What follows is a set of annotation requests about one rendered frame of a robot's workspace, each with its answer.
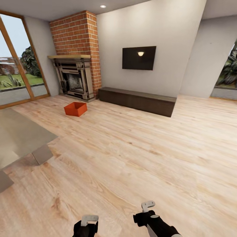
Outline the storage box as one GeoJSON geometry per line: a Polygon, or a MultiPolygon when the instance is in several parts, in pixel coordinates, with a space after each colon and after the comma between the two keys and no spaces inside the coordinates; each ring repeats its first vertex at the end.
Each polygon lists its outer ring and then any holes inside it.
{"type": "Polygon", "coordinates": [[[72,102],[71,104],[64,107],[66,115],[70,116],[81,116],[87,111],[86,103],[72,102]]]}

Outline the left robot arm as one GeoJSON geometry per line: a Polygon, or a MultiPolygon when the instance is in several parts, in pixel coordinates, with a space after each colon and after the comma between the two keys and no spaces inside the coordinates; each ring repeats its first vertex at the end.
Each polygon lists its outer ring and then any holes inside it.
{"type": "Polygon", "coordinates": [[[98,215],[84,214],[80,223],[74,226],[74,235],[72,237],[94,237],[98,231],[98,215]],[[88,224],[88,221],[97,222],[96,224],[88,224]]]}

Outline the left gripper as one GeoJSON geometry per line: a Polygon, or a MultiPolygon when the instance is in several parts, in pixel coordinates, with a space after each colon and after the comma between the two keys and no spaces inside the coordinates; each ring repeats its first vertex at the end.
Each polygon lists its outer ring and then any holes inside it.
{"type": "Polygon", "coordinates": [[[94,234],[98,231],[98,221],[96,224],[87,224],[87,226],[81,226],[81,223],[76,223],[74,226],[74,234],[83,232],[85,237],[94,237],[94,234]]]}

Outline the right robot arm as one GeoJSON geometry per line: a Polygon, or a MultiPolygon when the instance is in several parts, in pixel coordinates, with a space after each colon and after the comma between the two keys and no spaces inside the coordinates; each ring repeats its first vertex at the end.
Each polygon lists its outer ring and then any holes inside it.
{"type": "Polygon", "coordinates": [[[133,215],[134,222],[138,224],[139,227],[146,226],[150,237],[183,237],[178,233],[174,226],[169,226],[156,215],[153,210],[148,210],[148,208],[155,206],[153,200],[143,202],[141,207],[143,208],[142,213],[133,215]]]}

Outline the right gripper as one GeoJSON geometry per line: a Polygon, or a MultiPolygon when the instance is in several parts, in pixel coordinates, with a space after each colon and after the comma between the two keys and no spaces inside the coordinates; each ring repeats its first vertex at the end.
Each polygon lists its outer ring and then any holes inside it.
{"type": "Polygon", "coordinates": [[[155,213],[153,210],[149,210],[148,212],[145,212],[145,213],[138,213],[136,215],[133,215],[134,222],[137,223],[139,227],[144,226],[145,218],[147,215],[150,215],[150,214],[155,214],[155,213]]]}

